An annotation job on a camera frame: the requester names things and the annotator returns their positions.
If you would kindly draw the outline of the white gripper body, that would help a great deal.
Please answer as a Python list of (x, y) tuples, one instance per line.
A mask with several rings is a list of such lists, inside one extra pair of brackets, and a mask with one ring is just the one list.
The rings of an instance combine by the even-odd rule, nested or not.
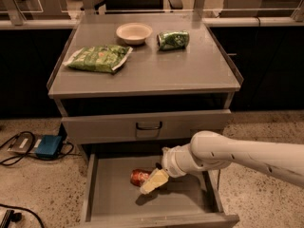
[(172, 178), (185, 176), (189, 173), (190, 161), (189, 145), (175, 146), (162, 149), (162, 169)]

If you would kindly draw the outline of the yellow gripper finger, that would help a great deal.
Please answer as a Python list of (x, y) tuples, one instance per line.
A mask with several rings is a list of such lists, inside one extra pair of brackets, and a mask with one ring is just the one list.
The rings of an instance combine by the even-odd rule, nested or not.
[(156, 188), (168, 182), (169, 175), (163, 169), (155, 169), (149, 178), (140, 187), (140, 192), (144, 195), (151, 193)]

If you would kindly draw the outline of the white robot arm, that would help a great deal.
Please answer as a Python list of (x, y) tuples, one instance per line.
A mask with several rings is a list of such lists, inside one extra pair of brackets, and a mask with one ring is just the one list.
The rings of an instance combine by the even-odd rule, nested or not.
[(162, 150), (161, 168), (155, 169), (140, 191), (149, 194), (171, 178), (217, 170), (230, 163), (304, 186), (304, 145), (241, 141), (211, 131), (196, 133), (190, 143)]

